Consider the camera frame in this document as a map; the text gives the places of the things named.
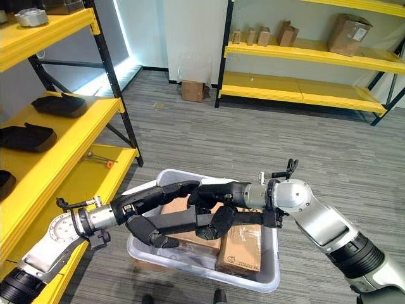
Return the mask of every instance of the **person's foot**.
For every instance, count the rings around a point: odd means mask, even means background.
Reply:
[[[217,289],[214,293],[214,304],[226,302],[227,302],[227,295],[225,294],[224,290]]]
[[[142,297],[142,304],[154,304],[152,296],[149,294],[145,294]]]

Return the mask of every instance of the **gray carpet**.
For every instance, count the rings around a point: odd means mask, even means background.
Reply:
[[[373,115],[279,102],[222,103],[215,90],[204,103],[182,101],[165,72],[141,71],[124,93],[145,165],[132,166],[120,191],[152,180],[165,168],[253,181],[261,170],[280,171],[298,158],[294,177],[318,199],[338,208],[366,236],[405,267],[405,111],[371,127]],[[154,108],[164,103],[163,110]],[[113,125],[123,130],[118,117]],[[124,146],[109,130],[99,143]],[[299,232],[290,218],[278,232],[279,288],[261,294],[183,272],[139,270],[127,254],[128,231],[86,253],[60,303],[212,303],[223,288],[234,303],[355,303],[342,274]]]

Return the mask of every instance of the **white plastic bin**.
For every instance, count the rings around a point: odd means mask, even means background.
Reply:
[[[200,181],[207,176],[183,172],[174,169],[162,171],[156,179],[156,184],[164,186],[174,182]],[[139,187],[128,190],[123,195],[139,191]],[[156,208],[145,213],[145,216],[157,215],[161,208]],[[278,242],[277,230],[262,227],[261,230],[261,271],[248,278],[224,274],[215,270],[215,256],[201,256],[195,253],[186,253],[177,248],[157,249],[145,245],[137,238],[130,236],[127,242],[127,250],[131,257],[145,262],[184,270],[208,279],[232,284],[238,287],[271,293],[276,290],[280,282],[280,269],[278,267]]]

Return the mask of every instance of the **cardboard box on floor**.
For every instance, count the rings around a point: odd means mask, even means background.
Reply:
[[[222,238],[215,269],[240,276],[260,271],[261,226],[233,226]]]
[[[330,52],[354,56],[361,42],[373,26],[364,18],[340,14],[328,41]]]
[[[279,46],[293,46],[299,29],[291,26],[291,21],[283,21],[277,42]]]
[[[187,200],[188,200],[188,198],[174,199],[171,203],[163,206],[160,214],[166,214],[166,213],[179,212],[179,211],[186,210],[187,209]],[[222,204],[216,204],[216,206],[212,209],[212,213],[215,213],[220,206],[222,206]],[[203,246],[205,248],[202,248],[202,251],[205,251],[206,253],[210,253],[212,255],[219,254],[220,249],[221,249],[221,239],[207,241],[205,239],[201,239],[198,236],[196,236],[196,233],[194,231],[171,234],[170,236],[173,238],[188,242],[190,244]]]
[[[182,80],[182,99],[202,103],[204,84],[202,82]]]

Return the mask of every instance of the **black robot arm segment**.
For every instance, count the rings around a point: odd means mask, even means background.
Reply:
[[[121,195],[111,202],[118,225],[125,223],[133,215],[141,215],[158,206],[170,203],[175,198],[184,198],[198,187],[199,182],[190,180],[167,186],[153,186],[139,192]]]

